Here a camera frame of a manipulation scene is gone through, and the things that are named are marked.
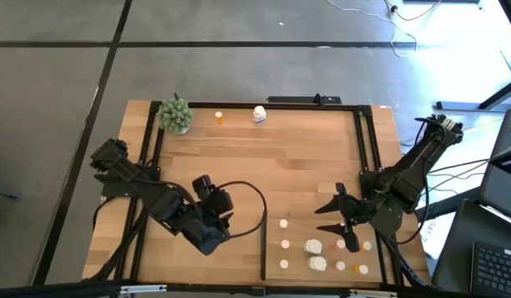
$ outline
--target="green plant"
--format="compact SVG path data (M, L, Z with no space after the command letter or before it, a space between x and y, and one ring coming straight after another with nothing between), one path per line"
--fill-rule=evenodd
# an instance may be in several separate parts
M194 114L189 109L189 103L174 94L173 99L163 100L157 111L159 128L177 134L185 133L192 123Z

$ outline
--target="concrete floor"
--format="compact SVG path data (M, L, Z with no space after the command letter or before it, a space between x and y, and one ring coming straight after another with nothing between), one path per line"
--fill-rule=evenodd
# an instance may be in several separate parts
M382 0L334 1L387 15ZM408 16L428 7L397 5ZM401 141L410 142L418 129L413 118L434 113L437 100L482 101L511 81L500 53L504 45L511 53L511 29L497 5L441 4L422 20L398 20L427 46L405 59L390 48L120 49L86 156L118 135L129 99L166 99L174 92L189 100L251 102L322 93L338 94L344 103L390 105ZM122 8L122 0L0 0L0 41L111 41ZM322 0L135 0L123 41L390 41L392 34L387 22ZM107 52L0 49L0 186L21 196L0 198L0 287L30 282ZM503 117L448 115L466 128ZM469 149L470 157L489 154L465 141L456 147L459 156ZM88 163L50 283L81 277L101 188Z

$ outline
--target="wooden tabletop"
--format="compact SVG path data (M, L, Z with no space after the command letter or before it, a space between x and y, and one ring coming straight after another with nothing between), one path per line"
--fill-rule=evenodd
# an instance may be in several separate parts
M149 101L129 101L119 138L128 144L129 159L137 162L147 123ZM400 159L398 135L389 107L372 107L383 166ZM363 224L356 227L360 241L369 241L374 249L355 254L335 249L335 234L316 230L316 226L342 221L337 212L314 215L313 211L329 202L335 183L361 198L358 172L359 149L351 112L267 110L268 119L253 123L251 110L222 110L224 122L218 124L216 109L196 108L195 121L183 136L166 133L161 145L161 179L184 185L201 175L209 175L216 185L231 180L246 180L256 185L268 202L267 280L261 281L261 232L232 239L204 256L182 236L173 237L153 220L148 221L138 279L147 282L198 283L222 285L274 286L376 286L380 279L374 231ZM368 135L363 123L366 145ZM154 123L148 156L152 156L157 121ZM368 148L369 167L373 158ZM234 202L230 232L240 233L255 226L263 211L257 193L243 185L227 188ZM118 246L128 210L128 198L115 199L99 212L84 277L95 274ZM288 228L278 221L287 219ZM417 228L414 216L405 216L398 238L409 237ZM314 272L306 267L310 256L301 247L316 238L324 247L322 256L329 267ZM291 243L284 250L282 240ZM420 238L400 248L410 265L425 281L430 281ZM388 279L393 280L387 252ZM287 259L289 268L278 263ZM127 256L124 276L129 276L132 254ZM342 272L336 261L346 264ZM353 270L366 265L367 275Z

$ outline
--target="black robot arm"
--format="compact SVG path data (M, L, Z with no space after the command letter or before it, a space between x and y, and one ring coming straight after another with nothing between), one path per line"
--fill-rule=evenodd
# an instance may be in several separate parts
M358 252L358 238L352 227L370 223L386 238L391 238L401 227L403 212L412 213L425 188L428 171L436 164L447 147L461 142L462 123L445 115L416 118L427 127L419 143L400 161L378 172L360 172L360 185L364 199L347 194L343 184L336 184L338 194L316 213L340 211L343 224L322 226L318 229L337 233L346 241L351 252Z
M229 238L229 219L233 213L228 212L233 209L233 203L229 194L215 188L207 175L192 183L200 198L195 202L179 185L150 180L147 172L127 157L126 144L113 139L107 140L91 156L90 165L103 172L95 178L104 183L104 196L141 198L149 215L163 228L173 235L181 232L205 255Z

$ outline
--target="white cylinder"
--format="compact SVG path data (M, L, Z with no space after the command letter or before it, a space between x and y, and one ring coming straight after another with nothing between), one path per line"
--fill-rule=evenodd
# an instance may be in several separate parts
M321 247L322 247L322 245L321 245L320 240L310 239L310 240L306 240L305 245L303 245L303 250L305 252L320 254Z
M279 228L287 228L288 227L288 221L286 219L279 220Z
M362 273L364 275L368 274L368 271L369 271L368 267L365 265L360 265L359 270L360 270L360 273Z
M362 248L365 249L366 251L370 251L372 247L373 246L371 245L371 242L369 242L369 241L364 241L362 243Z
M327 268L327 261L323 257L309 257L306 265L317 271L324 271Z
M343 270L345 270L345 263L344 263L344 262L342 262L342 261L338 261L338 262L336 263L336 269L337 269L338 271L343 271Z
M287 269L287 268L288 268L288 261L287 261L287 260L281 260L281 261L279 262L279 267L280 267L281 269Z
M253 121L255 123L261 123L266 119L266 111L263 106L257 106L253 110Z
M336 247L339 249L345 248L345 241L342 239L339 239L338 241L336 241Z
M282 247L283 249L288 249L288 248L290 247L290 241L288 241L288 240L282 240L282 241L281 241L281 247Z

